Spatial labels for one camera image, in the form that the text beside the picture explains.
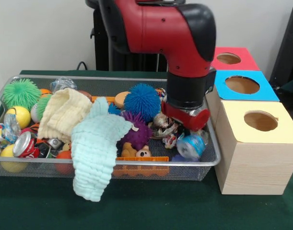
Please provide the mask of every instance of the towel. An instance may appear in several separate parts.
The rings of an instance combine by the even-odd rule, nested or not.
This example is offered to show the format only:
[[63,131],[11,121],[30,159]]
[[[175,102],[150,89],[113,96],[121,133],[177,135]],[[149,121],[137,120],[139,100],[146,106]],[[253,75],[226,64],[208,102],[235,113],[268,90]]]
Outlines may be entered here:
[[73,188],[86,200],[100,201],[116,165],[116,144],[132,123],[108,113],[105,97],[98,98],[90,113],[72,131],[71,156],[75,169]]
[[66,88],[51,96],[38,130],[38,138],[70,142],[72,129],[90,112],[92,103],[82,93]]

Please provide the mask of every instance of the yellow box top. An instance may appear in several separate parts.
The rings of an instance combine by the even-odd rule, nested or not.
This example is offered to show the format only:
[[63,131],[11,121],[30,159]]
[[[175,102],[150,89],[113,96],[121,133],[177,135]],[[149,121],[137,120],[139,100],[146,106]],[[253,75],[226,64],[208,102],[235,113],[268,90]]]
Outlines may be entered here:
[[293,120],[282,103],[222,101],[222,104],[237,141],[293,144]]

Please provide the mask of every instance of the wooden box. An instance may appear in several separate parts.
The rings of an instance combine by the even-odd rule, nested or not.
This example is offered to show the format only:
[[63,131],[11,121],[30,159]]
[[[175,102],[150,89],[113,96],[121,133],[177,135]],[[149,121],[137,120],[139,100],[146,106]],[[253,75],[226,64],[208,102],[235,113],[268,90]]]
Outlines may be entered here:
[[222,194],[281,195],[293,173],[293,120],[280,102],[221,101]]
[[261,71],[219,70],[214,85],[206,95],[214,128],[221,100],[279,101]]
[[216,70],[259,70],[254,58],[244,47],[216,47],[211,65]]

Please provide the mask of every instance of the green spiky ball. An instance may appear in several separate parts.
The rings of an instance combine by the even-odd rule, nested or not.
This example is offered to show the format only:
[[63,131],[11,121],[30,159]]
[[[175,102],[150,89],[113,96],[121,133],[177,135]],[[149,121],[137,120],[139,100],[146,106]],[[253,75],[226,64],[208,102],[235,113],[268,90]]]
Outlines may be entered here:
[[4,87],[3,96],[8,108],[22,106],[30,111],[41,97],[41,91],[30,79],[19,79]]
[[43,113],[45,111],[45,108],[46,108],[51,96],[52,96],[51,94],[47,94],[47,96],[42,97],[39,100],[39,102],[37,103],[36,116],[39,121],[41,121],[41,119],[43,117]]

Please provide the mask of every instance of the black cable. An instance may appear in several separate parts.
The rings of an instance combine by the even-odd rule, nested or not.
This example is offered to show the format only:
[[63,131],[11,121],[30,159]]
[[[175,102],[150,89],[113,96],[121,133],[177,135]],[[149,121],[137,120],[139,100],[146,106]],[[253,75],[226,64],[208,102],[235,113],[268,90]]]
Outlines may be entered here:
[[83,64],[83,66],[84,66],[84,69],[85,69],[85,70],[88,70],[88,68],[87,68],[87,65],[85,64],[85,62],[84,62],[84,61],[81,61],[81,62],[79,62],[79,64],[78,64],[78,66],[77,66],[76,70],[79,70],[79,68],[80,68],[81,64]]

